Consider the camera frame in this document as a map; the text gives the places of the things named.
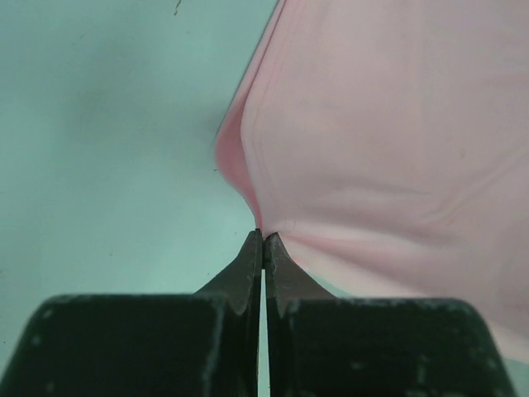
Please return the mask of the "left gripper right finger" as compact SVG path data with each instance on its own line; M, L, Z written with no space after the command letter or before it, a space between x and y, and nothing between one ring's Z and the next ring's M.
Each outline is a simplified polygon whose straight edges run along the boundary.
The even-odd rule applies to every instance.
M482 317L458 299L342 299L264 241L273 396L513 396Z

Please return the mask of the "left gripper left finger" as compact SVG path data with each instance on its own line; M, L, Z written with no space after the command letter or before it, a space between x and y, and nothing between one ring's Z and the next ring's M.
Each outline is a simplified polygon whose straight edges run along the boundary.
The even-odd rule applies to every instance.
M26 324L4 396L255 396L263 238L192 294L63 294Z

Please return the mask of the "pink t shirt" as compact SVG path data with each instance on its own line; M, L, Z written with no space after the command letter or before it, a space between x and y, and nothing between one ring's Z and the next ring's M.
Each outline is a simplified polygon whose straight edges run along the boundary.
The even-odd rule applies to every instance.
M216 160L302 268L463 299L527 361L527 2L277 2Z

